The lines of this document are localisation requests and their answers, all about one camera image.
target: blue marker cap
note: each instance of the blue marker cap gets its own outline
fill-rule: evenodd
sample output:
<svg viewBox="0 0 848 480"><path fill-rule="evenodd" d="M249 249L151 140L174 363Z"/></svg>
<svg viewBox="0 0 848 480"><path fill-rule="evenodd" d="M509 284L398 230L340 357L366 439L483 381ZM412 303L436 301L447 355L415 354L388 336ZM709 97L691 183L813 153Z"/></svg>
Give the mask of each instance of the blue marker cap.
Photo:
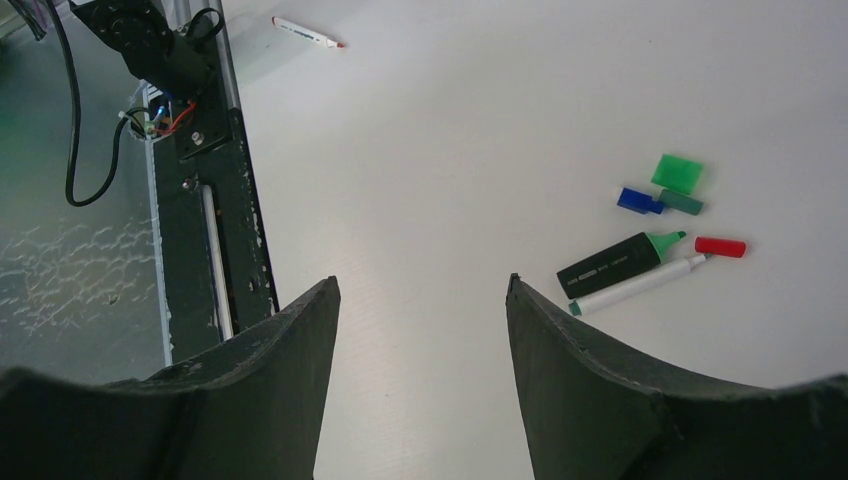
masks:
<svg viewBox="0 0 848 480"><path fill-rule="evenodd" d="M648 212L660 214L665 208L664 203L654 201L650 195L629 188L621 190L621 196L618 197L618 206L642 215Z"/></svg>

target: glass panel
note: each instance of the glass panel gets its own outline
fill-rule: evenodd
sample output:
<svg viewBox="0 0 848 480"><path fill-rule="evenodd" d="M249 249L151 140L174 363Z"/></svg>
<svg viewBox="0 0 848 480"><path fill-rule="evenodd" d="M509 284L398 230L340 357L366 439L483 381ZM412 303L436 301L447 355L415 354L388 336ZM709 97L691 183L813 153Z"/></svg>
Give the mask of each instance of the glass panel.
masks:
<svg viewBox="0 0 848 480"><path fill-rule="evenodd" d="M76 197L109 169L117 113L139 85L121 56L60 10L76 62ZM122 135L112 187L64 198L70 93L51 31L4 39L0 58L0 366L68 380L144 378L166 364L144 143Z"/></svg>

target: highlighter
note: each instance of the highlighter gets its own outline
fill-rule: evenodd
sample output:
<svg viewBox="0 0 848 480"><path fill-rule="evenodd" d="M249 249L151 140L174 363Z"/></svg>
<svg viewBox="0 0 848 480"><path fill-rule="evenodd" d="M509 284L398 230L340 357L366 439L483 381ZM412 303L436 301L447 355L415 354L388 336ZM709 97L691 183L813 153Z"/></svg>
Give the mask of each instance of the highlighter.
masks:
<svg viewBox="0 0 848 480"><path fill-rule="evenodd" d="M561 270L557 279L572 300L595 293L661 264L665 251L685 236L638 233Z"/></svg>

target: white rod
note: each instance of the white rod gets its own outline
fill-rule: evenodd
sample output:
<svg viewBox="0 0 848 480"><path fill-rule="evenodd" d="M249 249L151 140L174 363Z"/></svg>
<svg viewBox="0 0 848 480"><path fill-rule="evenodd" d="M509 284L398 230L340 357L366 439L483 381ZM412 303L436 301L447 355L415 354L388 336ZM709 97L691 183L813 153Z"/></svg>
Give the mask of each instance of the white rod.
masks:
<svg viewBox="0 0 848 480"><path fill-rule="evenodd" d="M227 295L227 281L224 277L224 261L221 258L221 242L218 240L218 220L215 215L215 199L212 187L200 187L203 195L203 213L206 215L206 233L209 237L209 254L212 257L212 277L215 281L215 297L218 300L218 329L226 342L233 338L233 319L230 317L230 302Z"/></svg>

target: white marker with red cap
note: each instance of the white marker with red cap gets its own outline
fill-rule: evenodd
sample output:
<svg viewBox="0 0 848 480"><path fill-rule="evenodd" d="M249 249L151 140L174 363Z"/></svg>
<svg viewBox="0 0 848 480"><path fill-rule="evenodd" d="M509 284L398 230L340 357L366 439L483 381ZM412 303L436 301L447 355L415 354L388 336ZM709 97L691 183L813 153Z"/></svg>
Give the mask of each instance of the white marker with red cap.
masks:
<svg viewBox="0 0 848 480"><path fill-rule="evenodd" d="M337 42L326 35L322 35L318 32L313 32L306 27L302 27L296 23L290 22L281 17L271 17L271 23L282 30L288 30L295 35L303 37L311 42L317 43L322 47L327 48L344 48L344 44Z"/></svg>

